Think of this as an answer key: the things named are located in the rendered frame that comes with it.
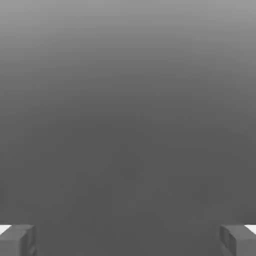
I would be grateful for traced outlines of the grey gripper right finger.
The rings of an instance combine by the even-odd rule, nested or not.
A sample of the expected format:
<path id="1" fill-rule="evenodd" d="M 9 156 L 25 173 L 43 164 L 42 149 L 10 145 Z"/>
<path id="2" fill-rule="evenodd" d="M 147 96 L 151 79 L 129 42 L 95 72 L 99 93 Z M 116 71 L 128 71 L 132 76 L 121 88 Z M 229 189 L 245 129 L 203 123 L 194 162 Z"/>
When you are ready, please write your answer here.
<path id="1" fill-rule="evenodd" d="M 222 256 L 256 256 L 256 224 L 221 225 Z"/>

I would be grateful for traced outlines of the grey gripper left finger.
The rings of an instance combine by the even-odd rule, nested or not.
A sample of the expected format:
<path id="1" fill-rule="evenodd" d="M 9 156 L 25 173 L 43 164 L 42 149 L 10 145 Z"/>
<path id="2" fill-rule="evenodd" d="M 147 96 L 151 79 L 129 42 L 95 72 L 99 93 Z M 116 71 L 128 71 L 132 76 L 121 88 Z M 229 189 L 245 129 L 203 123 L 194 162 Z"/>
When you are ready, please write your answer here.
<path id="1" fill-rule="evenodd" d="M 33 224 L 0 224 L 0 256 L 37 256 Z"/>

